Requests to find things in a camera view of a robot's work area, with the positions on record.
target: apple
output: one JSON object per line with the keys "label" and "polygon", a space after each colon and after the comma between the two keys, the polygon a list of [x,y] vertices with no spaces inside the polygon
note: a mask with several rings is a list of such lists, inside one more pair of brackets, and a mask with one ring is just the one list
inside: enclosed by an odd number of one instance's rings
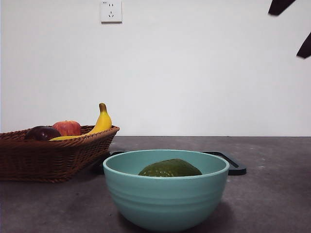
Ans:
{"label": "apple", "polygon": [[50,126],[36,126],[27,131],[25,139],[48,141],[52,138],[60,136],[59,131]]}
{"label": "apple", "polygon": [[81,135],[81,125],[74,120],[59,121],[52,128],[60,132],[62,136]]}

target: table surface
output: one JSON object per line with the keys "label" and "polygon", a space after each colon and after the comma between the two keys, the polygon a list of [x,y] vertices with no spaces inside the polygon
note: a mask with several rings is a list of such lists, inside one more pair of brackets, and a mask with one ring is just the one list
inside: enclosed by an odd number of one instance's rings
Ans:
{"label": "table surface", "polygon": [[[310,137],[116,136],[110,151],[224,151],[247,167],[185,233],[311,232]],[[64,183],[0,182],[1,233],[143,233],[114,205],[94,165]]]}

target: green avocado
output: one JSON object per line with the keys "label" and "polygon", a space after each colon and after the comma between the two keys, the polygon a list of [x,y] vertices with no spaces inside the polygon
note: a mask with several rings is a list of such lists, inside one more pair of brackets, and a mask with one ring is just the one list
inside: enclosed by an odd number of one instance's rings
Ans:
{"label": "green avocado", "polygon": [[182,159],[169,159],[146,166],[140,176],[176,177],[202,175],[199,169]]}

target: bowl rim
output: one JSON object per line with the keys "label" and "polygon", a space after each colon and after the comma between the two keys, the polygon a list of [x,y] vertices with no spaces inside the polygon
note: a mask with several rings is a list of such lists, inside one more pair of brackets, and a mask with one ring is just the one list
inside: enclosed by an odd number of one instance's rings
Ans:
{"label": "bowl rim", "polygon": [[[215,172],[212,172],[212,173],[208,173],[208,174],[202,174],[202,175],[196,175],[196,176],[175,176],[175,177],[156,177],[156,176],[141,176],[141,175],[135,175],[135,174],[129,174],[129,173],[126,173],[126,172],[121,172],[121,171],[117,171],[117,170],[114,170],[110,167],[108,167],[107,165],[107,162],[110,160],[110,159],[113,159],[115,157],[118,157],[118,156],[121,156],[121,155],[124,155],[124,154],[131,154],[131,153],[136,153],[136,152],[144,152],[144,151],[184,151],[184,152],[191,152],[191,153],[198,153],[198,154],[204,154],[206,156],[211,156],[211,157],[214,157],[214,158],[217,158],[221,161],[223,161],[225,163],[225,167],[221,170],[218,170],[218,171],[215,171]],[[224,173],[226,172],[226,170],[229,170],[229,167],[230,167],[230,164],[229,162],[224,159],[224,158],[221,158],[219,156],[216,156],[216,155],[213,155],[213,154],[208,154],[208,153],[203,153],[203,152],[199,152],[199,151],[193,151],[193,150],[176,150],[176,149],[151,149],[151,150],[132,150],[132,151],[127,151],[127,152],[123,152],[123,153],[120,153],[120,154],[115,154],[115,155],[112,155],[108,158],[106,158],[103,162],[103,167],[104,169],[107,169],[113,173],[116,173],[116,174],[120,174],[120,175],[125,175],[125,176],[129,176],[129,177],[135,177],[135,178],[142,178],[142,179],[159,179],[159,180],[188,180],[188,179],[199,179],[199,178],[203,178],[203,177],[210,177],[210,176],[216,176],[218,174],[221,174],[221,173]]]}

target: wicker basket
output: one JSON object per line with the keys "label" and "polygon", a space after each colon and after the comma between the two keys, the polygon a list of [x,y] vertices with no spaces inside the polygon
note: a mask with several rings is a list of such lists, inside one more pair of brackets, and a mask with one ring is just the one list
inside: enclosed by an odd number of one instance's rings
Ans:
{"label": "wicker basket", "polygon": [[[82,133],[94,126],[82,126]],[[28,130],[0,133],[0,180],[58,183],[108,151],[120,128],[64,141],[25,140]]]}

